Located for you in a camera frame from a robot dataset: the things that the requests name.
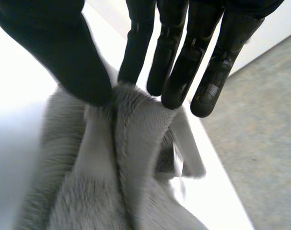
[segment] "fur fabric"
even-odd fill
[[[188,126],[176,119],[183,111],[164,108],[134,86],[120,84],[114,93],[116,112],[86,106],[61,88],[52,95],[15,230],[206,229],[176,202],[168,183],[176,176],[175,142],[186,175],[204,173],[194,140],[186,138],[190,127],[176,130]]]

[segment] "gray carpet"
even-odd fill
[[[291,36],[232,75],[202,123],[256,230],[291,230]]]

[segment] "white surface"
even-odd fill
[[[102,55],[118,69],[125,39],[88,4],[83,12]],[[138,84],[144,88],[145,81]],[[37,156],[45,101],[55,87],[49,73],[0,29],[0,230],[11,229]],[[209,230],[252,230],[200,120],[188,115],[207,175],[186,181],[186,207]]]
[[[89,4],[96,9],[96,11],[113,27],[118,33],[126,39],[127,32],[130,30],[130,19],[128,16],[128,10],[126,7],[125,0],[88,0]],[[206,55],[204,56],[203,62],[199,67],[199,70],[196,74],[195,80],[191,85],[190,91],[187,95],[189,101],[192,100],[193,95],[197,89],[197,86],[206,70],[207,64],[209,62],[210,56],[213,52],[215,43],[217,41],[220,25],[216,28],[216,31],[213,35],[212,41],[208,47]],[[156,10],[155,17],[155,27],[154,33],[151,39],[151,44],[147,57],[151,57],[148,64],[151,64],[152,57],[154,54],[155,46],[157,44],[157,38],[160,33],[160,22],[159,22],[159,13]],[[253,61],[258,56],[262,55],[273,46],[287,38],[291,35],[291,0],[285,0],[280,7],[269,15],[261,27],[255,32],[250,42],[245,45],[241,51],[239,57],[236,60],[236,63],[231,71],[231,74],[235,73],[251,61]],[[186,30],[184,30],[183,38],[186,36]]]

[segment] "white table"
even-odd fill
[[[102,55],[119,69],[125,39],[88,4],[83,13]],[[151,60],[146,61],[138,81],[143,89],[149,63]],[[0,230],[11,229],[37,156],[46,99],[55,87],[48,71],[0,29]],[[185,180],[185,206],[209,230],[252,230],[200,120],[188,115],[207,174],[199,180]]]

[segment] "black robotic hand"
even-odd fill
[[[126,0],[131,30],[118,81],[135,84],[153,32],[155,0]],[[212,112],[244,44],[283,0],[157,0],[162,23],[147,90],[162,96],[170,109],[180,107],[221,19],[220,35],[191,103],[195,116]],[[171,72],[182,37],[187,9],[187,35]]]
[[[110,103],[108,73],[81,13],[85,0],[0,0],[0,26],[42,63],[71,94],[96,106]],[[220,36],[191,103],[208,116],[244,43],[283,0],[126,0],[131,30],[118,81],[135,84],[154,25],[157,1],[161,35],[147,89],[162,103],[180,107],[219,19]],[[189,6],[187,36],[170,75]]]

